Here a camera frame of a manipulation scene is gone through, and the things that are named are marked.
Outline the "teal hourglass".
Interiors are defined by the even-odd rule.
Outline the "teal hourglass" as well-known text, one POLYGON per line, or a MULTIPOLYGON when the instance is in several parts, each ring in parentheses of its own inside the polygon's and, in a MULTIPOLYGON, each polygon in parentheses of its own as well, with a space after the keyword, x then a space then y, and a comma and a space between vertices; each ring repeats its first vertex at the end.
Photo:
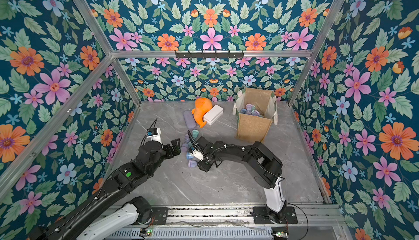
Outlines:
POLYGON ((196 130, 196 129, 192 130, 192 136, 193 136, 194 139, 196 139, 198 137, 198 135, 199 135, 198 130, 196 130))

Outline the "purple hourglass second row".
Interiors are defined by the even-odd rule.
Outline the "purple hourglass second row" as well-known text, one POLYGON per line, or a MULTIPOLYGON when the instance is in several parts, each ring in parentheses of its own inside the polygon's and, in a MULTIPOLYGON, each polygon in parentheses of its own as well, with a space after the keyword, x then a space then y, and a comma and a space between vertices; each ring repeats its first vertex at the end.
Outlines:
POLYGON ((188 161, 188 167, 190 169, 195 169, 197 167, 197 161, 196 160, 189 160, 188 161))

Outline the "purple hourglass third row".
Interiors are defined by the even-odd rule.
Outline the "purple hourglass third row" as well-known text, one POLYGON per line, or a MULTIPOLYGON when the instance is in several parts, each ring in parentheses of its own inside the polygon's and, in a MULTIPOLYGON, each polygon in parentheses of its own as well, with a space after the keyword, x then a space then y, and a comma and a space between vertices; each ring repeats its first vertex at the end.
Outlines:
POLYGON ((251 112, 251 114, 252 114, 253 116, 260 116, 260 112, 259 112, 258 110, 253 110, 253 111, 251 112))

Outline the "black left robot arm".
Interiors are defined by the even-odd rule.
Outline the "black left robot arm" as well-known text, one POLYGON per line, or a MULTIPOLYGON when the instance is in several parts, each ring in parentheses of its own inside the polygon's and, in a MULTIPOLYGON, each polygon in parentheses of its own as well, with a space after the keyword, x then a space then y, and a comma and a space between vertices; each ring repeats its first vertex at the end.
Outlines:
POLYGON ((138 186, 152 177, 163 161, 172 159, 181 153, 181 140, 172 140, 170 144, 147 141, 138 149, 138 155, 115 171, 103 183, 102 187, 62 219, 47 228, 33 228, 29 240, 76 240, 86 233, 86 229, 109 207, 120 201, 138 186))

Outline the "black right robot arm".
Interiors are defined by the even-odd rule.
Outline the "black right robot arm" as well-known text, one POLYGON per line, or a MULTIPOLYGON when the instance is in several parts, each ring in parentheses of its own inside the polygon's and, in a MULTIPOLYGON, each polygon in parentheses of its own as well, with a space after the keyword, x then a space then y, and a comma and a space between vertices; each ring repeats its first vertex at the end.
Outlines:
POLYGON ((192 144, 192 154, 198 159, 200 170, 208 172, 225 161, 237 162, 245 166, 258 185, 263 187, 268 215, 265 217, 280 221, 287 207, 282 181, 282 161, 262 142, 239 146, 222 141, 209 142, 204 137, 197 140, 188 134, 192 144))

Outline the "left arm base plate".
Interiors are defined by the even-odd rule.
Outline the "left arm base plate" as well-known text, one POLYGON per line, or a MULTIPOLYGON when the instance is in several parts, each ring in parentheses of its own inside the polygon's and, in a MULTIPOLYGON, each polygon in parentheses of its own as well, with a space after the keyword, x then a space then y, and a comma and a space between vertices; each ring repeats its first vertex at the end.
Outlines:
POLYGON ((140 214, 136 223, 139 225, 165 225, 168 219, 169 209, 167 207, 152 207, 144 214, 140 214))

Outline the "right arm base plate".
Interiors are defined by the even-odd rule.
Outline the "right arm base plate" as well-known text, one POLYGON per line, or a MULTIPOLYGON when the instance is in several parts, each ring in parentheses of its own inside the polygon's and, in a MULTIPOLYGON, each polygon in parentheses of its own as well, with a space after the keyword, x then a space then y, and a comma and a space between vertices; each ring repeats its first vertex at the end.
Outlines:
POLYGON ((297 224, 298 219, 293 207, 285 207, 282 211, 276 213, 270 210, 267 206, 253 207, 251 215, 254 219, 254 224, 297 224))

